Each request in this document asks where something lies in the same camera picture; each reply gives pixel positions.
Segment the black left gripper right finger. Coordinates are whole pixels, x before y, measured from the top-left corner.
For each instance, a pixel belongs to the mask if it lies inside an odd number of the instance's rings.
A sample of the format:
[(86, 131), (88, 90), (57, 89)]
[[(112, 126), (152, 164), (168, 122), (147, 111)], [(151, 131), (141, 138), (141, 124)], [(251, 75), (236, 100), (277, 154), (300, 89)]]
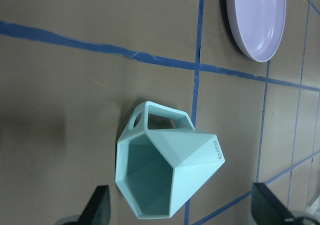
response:
[(251, 186), (251, 215), (257, 225), (295, 225), (293, 214), (264, 183)]

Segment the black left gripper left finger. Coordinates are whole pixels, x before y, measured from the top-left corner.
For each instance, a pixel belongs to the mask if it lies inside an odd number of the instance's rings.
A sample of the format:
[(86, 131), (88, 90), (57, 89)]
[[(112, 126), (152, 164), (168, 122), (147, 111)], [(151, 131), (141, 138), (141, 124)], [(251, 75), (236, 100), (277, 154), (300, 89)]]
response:
[(79, 217), (80, 225), (108, 225), (111, 220), (111, 199), (108, 185), (99, 185), (94, 190)]

